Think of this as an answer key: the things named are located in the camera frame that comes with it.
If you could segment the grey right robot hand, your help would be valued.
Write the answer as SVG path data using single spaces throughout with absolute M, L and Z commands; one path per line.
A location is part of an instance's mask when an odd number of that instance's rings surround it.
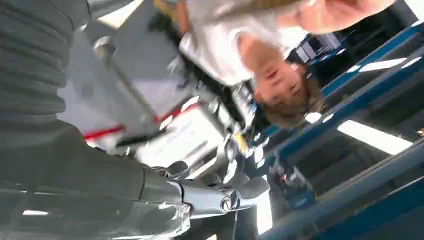
M 60 120 L 0 123 L 3 240 L 173 238 L 193 219 L 254 206 L 268 190 L 260 177 L 231 185 L 165 178 L 88 146 Z

